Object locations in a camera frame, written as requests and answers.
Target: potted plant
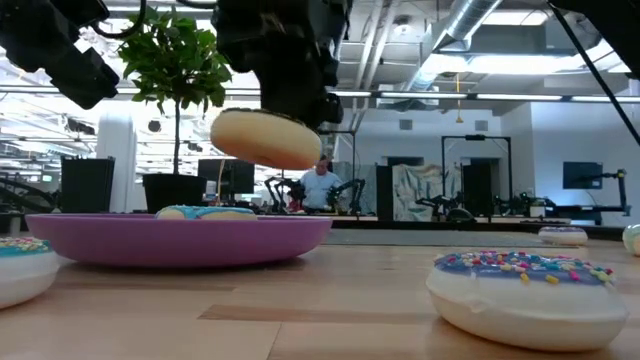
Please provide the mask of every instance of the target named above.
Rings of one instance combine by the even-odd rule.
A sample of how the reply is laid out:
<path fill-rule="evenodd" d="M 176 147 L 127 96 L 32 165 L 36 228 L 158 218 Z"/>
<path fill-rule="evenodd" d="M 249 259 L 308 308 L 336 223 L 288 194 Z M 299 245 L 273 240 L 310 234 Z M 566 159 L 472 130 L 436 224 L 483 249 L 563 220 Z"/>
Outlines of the potted plant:
<path fill-rule="evenodd" d="M 194 19 L 180 16 L 175 7 L 168 13 L 148 7 L 142 28 L 123 41 L 118 54 L 126 64 L 124 78 L 139 75 L 132 80 L 139 90 L 133 101 L 155 102 L 162 114 L 165 102 L 173 101 L 175 107 L 173 174 L 143 176 L 148 211 L 200 205 L 207 180 L 180 175 L 178 169 L 180 111 L 191 104 L 202 104 L 205 112 L 224 104 L 222 84 L 231 80 L 231 73 L 216 50 L 216 36 L 198 29 Z"/>

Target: plain glazed donut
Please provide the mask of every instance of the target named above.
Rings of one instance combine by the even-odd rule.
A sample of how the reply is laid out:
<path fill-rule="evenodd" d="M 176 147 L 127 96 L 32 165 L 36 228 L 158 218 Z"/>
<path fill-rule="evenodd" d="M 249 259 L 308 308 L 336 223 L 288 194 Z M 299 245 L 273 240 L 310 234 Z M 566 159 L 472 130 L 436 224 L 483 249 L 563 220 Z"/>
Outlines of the plain glazed donut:
<path fill-rule="evenodd" d="M 258 220 L 245 208 L 217 206 L 167 206 L 156 213 L 159 220 Z"/>
<path fill-rule="evenodd" d="M 46 241 L 0 239 L 0 309 L 45 292 L 53 284 L 58 267 L 58 256 Z"/>
<path fill-rule="evenodd" d="M 589 240 L 587 233 L 577 227 L 545 226 L 538 231 L 538 236 L 543 242 L 557 245 L 584 246 Z"/>
<path fill-rule="evenodd" d="M 427 278 L 438 313 L 477 336 L 536 350 L 609 344 L 629 316 L 612 271 L 569 257 L 454 253 Z"/>
<path fill-rule="evenodd" d="M 622 242 L 628 252 L 640 256 L 640 225 L 629 225 L 622 232 Z"/>
<path fill-rule="evenodd" d="M 286 170 L 312 168 L 322 152 L 315 132 L 264 110 L 223 111 L 211 125 L 211 142 L 228 155 Z"/>

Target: toy donut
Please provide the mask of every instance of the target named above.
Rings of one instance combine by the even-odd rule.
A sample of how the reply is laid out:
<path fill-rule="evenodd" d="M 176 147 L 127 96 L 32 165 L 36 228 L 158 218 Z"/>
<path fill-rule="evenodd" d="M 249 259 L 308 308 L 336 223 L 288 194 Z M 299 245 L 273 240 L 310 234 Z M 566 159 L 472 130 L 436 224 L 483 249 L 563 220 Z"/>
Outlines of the toy donut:
<path fill-rule="evenodd" d="M 622 232 L 622 241 L 627 251 L 640 256 L 640 225 L 629 225 Z"/>
<path fill-rule="evenodd" d="M 538 232 L 540 240 L 546 243 L 558 245 L 583 246 L 587 244 L 587 233 L 577 227 L 553 227 L 545 226 Z"/>
<path fill-rule="evenodd" d="M 227 109 L 211 125 L 222 152 L 276 169 L 306 170 L 322 152 L 318 135 L 302 123 L 265 110 Z"/>
<path fill-rule="evenodd" d="M 45 292 L 53 284 L 58 267 L 58 256 L 46 241 L 0 239 L 0 309 Z"/>
<path fill-rule="evenodd" d="M 168 206 L 156 213 L 160 220 L 258 220 L 245 208 L 217 206 Z"/>
<path fill-rule="evenodd" d="M 610 269 L 524 252 L 440 257 L 427 288 L 440 315 L 477 336 L 536 350 L 606 346 L 628 317 Z"/>

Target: purple bowl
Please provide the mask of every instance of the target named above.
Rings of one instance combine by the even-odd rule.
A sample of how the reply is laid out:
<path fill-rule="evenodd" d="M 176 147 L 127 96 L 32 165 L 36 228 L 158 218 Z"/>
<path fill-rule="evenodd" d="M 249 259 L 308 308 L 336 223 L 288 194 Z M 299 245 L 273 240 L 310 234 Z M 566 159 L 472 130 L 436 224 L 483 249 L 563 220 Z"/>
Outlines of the purple bowl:
<path fill-rule="evenodd" d="M 153 215 L 28 215 L 34 237 L 78 262 L 137 267 L 219 267 L 293 258 L 313 250 L 330 218 L 156 220 Z"/>

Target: person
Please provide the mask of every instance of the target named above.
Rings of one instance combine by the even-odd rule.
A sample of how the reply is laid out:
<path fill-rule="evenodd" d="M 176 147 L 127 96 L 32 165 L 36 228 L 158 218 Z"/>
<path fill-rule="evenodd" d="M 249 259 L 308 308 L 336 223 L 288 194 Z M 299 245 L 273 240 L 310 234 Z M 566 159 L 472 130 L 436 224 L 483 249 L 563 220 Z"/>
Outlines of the person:
<path fill-rule="evenodd" d="M 304 186 L 304 194 L 306 196 L 302 201 L 302 206 L 306 210 L 326 210 L 329 206 L 327 203 L 329 189 L 342 184 L 342 180 L 338 175 L 329 171 L 328 165 L 329 158 L 326 155 L 322 155 L 315 168 L 307 171 L 300 178 L 300 183 Z"/>

